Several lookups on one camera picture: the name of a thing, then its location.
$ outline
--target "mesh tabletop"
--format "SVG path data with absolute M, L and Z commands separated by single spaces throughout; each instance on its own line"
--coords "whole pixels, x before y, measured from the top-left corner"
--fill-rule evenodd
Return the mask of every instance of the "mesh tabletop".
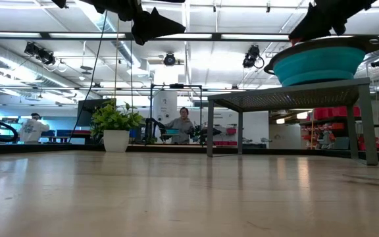
M 240 112 L 352 105 L 369 78 L 211 95 L 209 101 Z

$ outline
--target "man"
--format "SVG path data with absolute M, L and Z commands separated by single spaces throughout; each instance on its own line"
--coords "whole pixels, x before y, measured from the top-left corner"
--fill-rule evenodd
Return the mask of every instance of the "man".
M 18 135 L 20 136 L 20 142 L 24 144 L 38 144 L 42 132 L 49 131 L 49 126 L 44 125 L 38 120 L 40 115 L 32 113 L 32 119 L 28 119 L 20 129 Z

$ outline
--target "metal pole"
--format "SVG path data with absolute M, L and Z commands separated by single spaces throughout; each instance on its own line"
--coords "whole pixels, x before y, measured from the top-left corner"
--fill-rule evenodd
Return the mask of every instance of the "metal pole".
M 356 136 L 355 116 L 353 106 L 347 106 L 347 131 L 349 132 L 350 154 L 352 159 L 359 159 L 358 156 L 358 139 Z
M 378 165 L 378 155 L 376 152 L 374 117 L 372 114 L 371 96 L 369 85 L 358 86 L 359 105 L 361 106 L 363 137 L 365 139 L 366 164 Z
M 151 139 L 152 135 L 152 129 L 153 129 L 153 123 L 151 122 L 151 119 L 153 118 L 153 114 L 152 114 L 152 110 L 153 110 L 153 87 L 154 87 L 154 84 L 151 84 L 150 85 L 150 122 L 149 122 L 149 127 L 150 127 L 150 135 L 149 135 L 149 139 Z
M 203 129 L 203 86 L 200 86 L 200 133 Z
M 238 154 L 242 155 L 243 153 L 243 112 L 238 113 Z
M 207 120 L 207 156 L 213 157 L 213 120 L 215 119 L 215 101 L 209 100 Z

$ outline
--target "teal bowl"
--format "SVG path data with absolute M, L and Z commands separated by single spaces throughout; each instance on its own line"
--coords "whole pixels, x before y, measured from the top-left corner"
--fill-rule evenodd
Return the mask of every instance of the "teal bowl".
M 367 53 L 379 50 L 379 37 L 318 39 L 286 49 L 270 61 L 265 72 L 283 87 L 354 79 Z

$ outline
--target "green plant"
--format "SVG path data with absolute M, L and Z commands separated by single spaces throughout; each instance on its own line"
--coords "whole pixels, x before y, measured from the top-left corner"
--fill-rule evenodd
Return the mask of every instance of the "green plant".
M 133 113 L 129 104 L 121 106 L 122 111 L 117 111 L 115 101 L 105 102 L 106 106 L 97 109 L 91 116 L 91 135 L 100 136 L 104 130 L 126 130 L 138 128 L 143 117 L 138 113 Z

